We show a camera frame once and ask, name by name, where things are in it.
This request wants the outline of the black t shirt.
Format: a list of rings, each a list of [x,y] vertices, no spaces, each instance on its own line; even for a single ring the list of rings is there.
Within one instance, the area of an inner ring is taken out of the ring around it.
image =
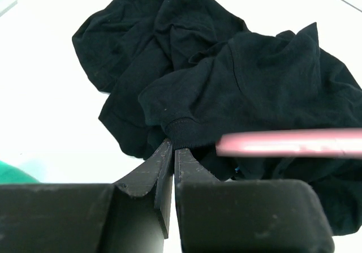
[[[235,132],[361,127],[361,88],[319,47],[315,24],[263,36],[215,0],[113,0],[72,43],[109,95],[99,119],[125,154],[148,159],[170,139],[221,181],[300,179],[334,235],[360,229],[360,160],[228,158],[214,147]]]

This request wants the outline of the pink hanger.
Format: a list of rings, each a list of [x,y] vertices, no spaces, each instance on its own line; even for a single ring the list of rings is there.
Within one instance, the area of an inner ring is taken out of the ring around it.
[[[240,132],[223,135],[216,153],[226,157],[361,158],[361,129]]]

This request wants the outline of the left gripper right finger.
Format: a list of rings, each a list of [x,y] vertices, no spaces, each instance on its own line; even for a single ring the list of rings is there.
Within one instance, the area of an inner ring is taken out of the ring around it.
[[[189,149],[176,150],[174,157],[183,252],[335,250],[321,203],[305,182],[221,182]]]

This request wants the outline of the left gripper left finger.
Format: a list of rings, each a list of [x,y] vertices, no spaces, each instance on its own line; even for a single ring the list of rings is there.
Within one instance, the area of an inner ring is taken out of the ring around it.
[[[1,186],[2,252],[162,252],[169,236],[173,147],[114,183]]]

